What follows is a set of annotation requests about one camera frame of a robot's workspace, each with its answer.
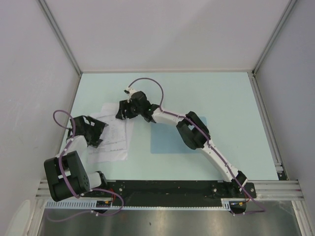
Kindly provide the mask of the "printed paper sheet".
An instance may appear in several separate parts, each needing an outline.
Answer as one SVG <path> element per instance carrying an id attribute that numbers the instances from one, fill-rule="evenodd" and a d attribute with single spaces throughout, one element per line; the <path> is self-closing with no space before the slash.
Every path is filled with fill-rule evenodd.
<path id="1" fill-rule="evenodd" d="M 126 122 L 120 119 L 116 119 L 116 115 L 105 115 L 102 113 L 91 114 L 91 117 L 108 124 L 100 138 L 101 144 L 97 150 L 103 152 L 114 152 L 119 150 L 126 150 Z"/>

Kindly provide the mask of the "light blue clipboard folder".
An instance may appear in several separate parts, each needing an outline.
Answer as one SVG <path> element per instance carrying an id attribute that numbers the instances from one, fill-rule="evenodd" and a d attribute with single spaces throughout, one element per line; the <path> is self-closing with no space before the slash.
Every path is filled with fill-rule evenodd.
<path id="1" fill-rule="evenodd" d="M 153 115 L 155 123 L 151 123 L 152 154 L 189 154 L 194 153 L 183 141 L 176 125 L 183 118 L 166 113 Z"/>

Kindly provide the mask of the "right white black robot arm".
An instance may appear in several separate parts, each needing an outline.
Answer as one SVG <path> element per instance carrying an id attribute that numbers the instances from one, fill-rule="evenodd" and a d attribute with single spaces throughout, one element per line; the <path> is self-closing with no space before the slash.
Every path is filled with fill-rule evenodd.
<path id="1" fill-rule="evenodd" d="M 151 104 L 145 93 L 132 88 L 124 90 L 128 99 L 119 102 L 116 118 L 120 120 L 142 116 L 146 122 L 175 126 L 184 144 L 199 151 L 228 182 L 227 192 L 232 197 L 239 197 L 245 191 L 248 178 L 230 164 L 213 143 L 210 131 L 199 116 L 190 111 L 185 115 L 177 115 L 164 111 L 160 105 Z"/>

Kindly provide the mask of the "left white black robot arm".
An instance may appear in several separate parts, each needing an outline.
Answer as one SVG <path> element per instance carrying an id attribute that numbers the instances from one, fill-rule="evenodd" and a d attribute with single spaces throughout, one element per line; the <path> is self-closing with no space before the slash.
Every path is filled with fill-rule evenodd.
<path id="1" fill-rule="evenodd" d="M 55 157 L 45 160 L 44 169 L 50 195 L 55 202 L 93 191 L 97 196 L 108 193 L 109 185 L 101 171 L 88 174 L 83 165 L 89 147 L 102 143 L 101 135 L 109 124 L 91 116 L 70 119 L 66 146 Z"/>

